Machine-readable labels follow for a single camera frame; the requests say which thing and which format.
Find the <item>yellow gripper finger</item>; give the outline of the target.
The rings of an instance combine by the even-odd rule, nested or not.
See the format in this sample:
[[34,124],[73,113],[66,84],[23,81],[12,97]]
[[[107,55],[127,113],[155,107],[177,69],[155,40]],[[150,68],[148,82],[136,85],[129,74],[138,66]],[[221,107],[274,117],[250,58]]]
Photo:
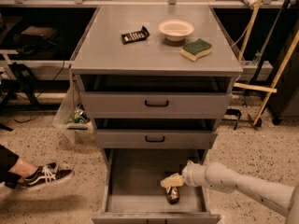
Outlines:
[[166,189],[170,187],[181,187],[183,185],[184,179],[179,173],[172,174],[161,181],[161,186]]

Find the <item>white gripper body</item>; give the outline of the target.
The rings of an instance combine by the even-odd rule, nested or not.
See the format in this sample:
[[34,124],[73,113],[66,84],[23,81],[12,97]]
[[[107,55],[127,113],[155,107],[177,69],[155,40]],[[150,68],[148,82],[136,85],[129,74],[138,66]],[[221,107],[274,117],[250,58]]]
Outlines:
[[183,168],[181,175],[187,186],[200,187],[206,184],[205,172],[205,166],[188,161],[187,165]]

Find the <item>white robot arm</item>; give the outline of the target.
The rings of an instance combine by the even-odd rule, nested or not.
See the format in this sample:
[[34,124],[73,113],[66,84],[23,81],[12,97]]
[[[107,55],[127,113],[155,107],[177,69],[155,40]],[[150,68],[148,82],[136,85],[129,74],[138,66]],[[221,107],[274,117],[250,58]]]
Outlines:
[[165,189],[183,185],[221,192],[237,190],[284,216],[285,224],[299,224],[299,185],[291,187],[242,175],[219,162],[202,165],[192,161],[187,162],[181,174],[175,173],[161,181]]

